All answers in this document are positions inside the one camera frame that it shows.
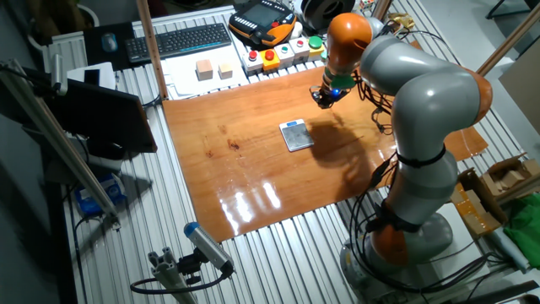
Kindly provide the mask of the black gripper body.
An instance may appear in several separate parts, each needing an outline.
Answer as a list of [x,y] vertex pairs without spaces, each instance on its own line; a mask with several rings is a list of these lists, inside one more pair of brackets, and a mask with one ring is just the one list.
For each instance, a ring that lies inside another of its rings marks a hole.
[[331,88],[329,86],[321,86],[321,104],[323,101],[340,101],[349,93],[350,89]]

